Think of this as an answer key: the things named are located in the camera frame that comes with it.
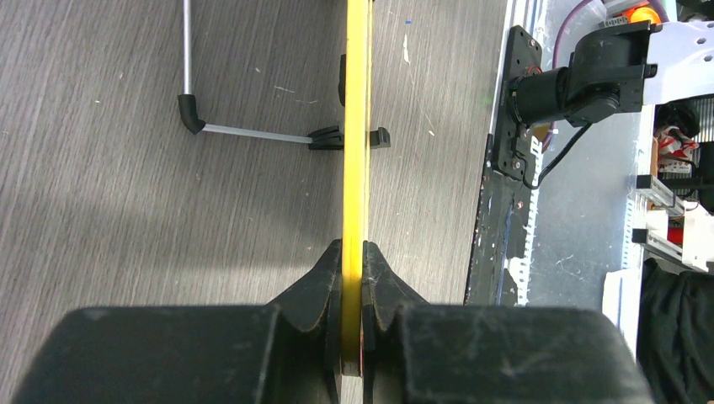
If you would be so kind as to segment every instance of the yellow plastic strip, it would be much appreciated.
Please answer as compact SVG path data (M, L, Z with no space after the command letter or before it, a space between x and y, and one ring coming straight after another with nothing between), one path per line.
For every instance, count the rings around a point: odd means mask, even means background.
M368 195L367 125L371 61L371 0L347 2L342 235L342 372L360 375L362 245Z

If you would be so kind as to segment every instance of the metal rod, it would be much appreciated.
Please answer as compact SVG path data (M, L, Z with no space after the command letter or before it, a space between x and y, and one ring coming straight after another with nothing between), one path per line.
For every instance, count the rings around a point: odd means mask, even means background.
M669 240L662 238L648 229L633 229L632 242L636 242L652 254L664 258L680 267L701 271L694 265L682 262L682 248Z
M664 208L670 216L680 217L685 213L685 203L671 189L653 175L637 176L637 192Z
M191 0L184 0L184 94L193 94L191 81Z
M294 143L304 143L309 145L312 143L312 138L307 136L281 135L279 133L261 132L258 130L248 130L240 128L232 128L229 126L219 126L207 124L203 128L204 132L224 133L226 135L258 137L260 139L270 139L273 141L292 141Z

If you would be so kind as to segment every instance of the black bracket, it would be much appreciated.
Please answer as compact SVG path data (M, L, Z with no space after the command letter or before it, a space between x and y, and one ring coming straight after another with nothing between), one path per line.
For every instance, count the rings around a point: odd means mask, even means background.
M514 110L511 92L520 78L540 71L541 53L540 45L523 28L511 28L493 134L492 164L496 171L527 183L533 183L536 158L530 153L531 135L511 113Z
M343 150L344 134L339 131L338 126L329 126L324 129L315 130L308 137L312 138L312 143L307 145L310 150ZM385 128L378 128L370 132L370 148L382 149L392 146L392 139L389 131Z
M363 253L363 402L652 402L601 313L432 306L375 243ZM75 310L11 402L339 404L341 257L336 240L265 306Z
M512 85L540 71L541 46L519 26L506 43L501 91L496 104L496 127L488 135L483 159L481 192L466 279L466 305L513 306L517 286L506 260L525 256L531 191L536 157L525 126L511 114Z

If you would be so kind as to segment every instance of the wood grain floor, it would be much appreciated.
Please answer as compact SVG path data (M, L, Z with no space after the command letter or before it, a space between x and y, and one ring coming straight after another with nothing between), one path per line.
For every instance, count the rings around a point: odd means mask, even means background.
M376 2L370 239L432 302L463 297L504 7ZM178 0L5 0L0 27L0 402L73 308L264 303L340 236L340 152L183 128ZM334 125L343 48L344 1L197 2L200 114Z

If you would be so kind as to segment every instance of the black mounting plate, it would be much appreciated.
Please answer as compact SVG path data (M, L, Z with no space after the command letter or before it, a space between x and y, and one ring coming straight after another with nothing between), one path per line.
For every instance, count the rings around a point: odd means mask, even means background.
M530 152L531 135L510 112L510 90L518 77L540 65L541 45L523 28L511 28L496 104L495 131L488 135L484 157L466 279L466 305L513 306L517 302L518 290L505 270L505 260L525 255L531 191L523 181L533 183L536 158Z

